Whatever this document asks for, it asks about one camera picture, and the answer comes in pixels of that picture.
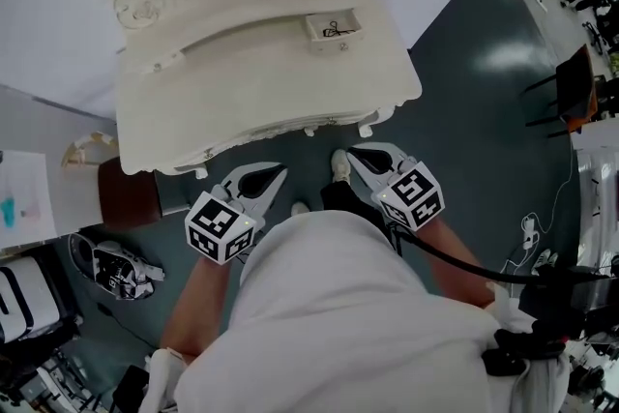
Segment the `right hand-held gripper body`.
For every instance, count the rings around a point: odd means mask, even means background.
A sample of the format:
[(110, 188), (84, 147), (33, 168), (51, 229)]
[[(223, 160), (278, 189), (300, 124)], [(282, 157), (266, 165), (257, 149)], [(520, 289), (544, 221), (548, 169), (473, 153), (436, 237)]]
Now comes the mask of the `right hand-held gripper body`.
[(441, 187), (428, 167), (401, 152), (375, 151), (372, 200), (391, 220), (418, 231), (444, 210)]

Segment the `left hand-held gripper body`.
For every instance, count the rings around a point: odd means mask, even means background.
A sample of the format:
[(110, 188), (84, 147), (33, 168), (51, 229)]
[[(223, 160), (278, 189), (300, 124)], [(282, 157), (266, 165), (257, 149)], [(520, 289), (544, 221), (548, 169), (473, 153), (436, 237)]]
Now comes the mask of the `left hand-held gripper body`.
[(251, 248), (263, 226), (264, 201), (222, 185), (203, 192), (185, 217), (187, 244), (219, 265)]

